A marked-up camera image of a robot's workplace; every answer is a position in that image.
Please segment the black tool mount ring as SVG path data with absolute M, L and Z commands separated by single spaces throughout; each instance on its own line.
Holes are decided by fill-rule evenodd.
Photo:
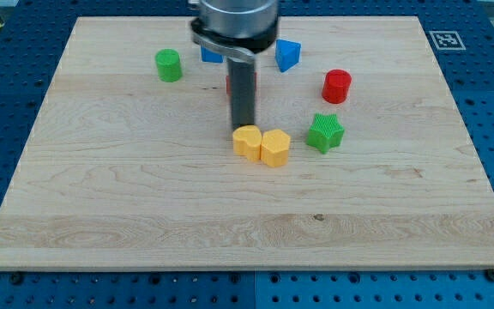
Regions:
M 279 29 L 279 17 L 259 34 L 249 38 L 226 37 L 211 31 L 200 18 L 190 22 L 192 41 L 203 48 L 226 58 L 236 58 L 248 64 L 255 62 L 255 55 L 267 50 L 275 41 Z

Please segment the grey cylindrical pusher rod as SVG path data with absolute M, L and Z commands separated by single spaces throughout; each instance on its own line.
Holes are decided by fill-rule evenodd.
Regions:
M 226 60 L 232 128 L 255 123 L 256 77 L 255 65 L 228 58 Z

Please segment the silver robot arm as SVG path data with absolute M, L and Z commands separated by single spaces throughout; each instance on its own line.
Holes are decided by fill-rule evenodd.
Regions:
M 256 55 L 276 40 L 276 0 L 200 0 L 192 41 L 226 58 L 232 128 L 256 122 Z

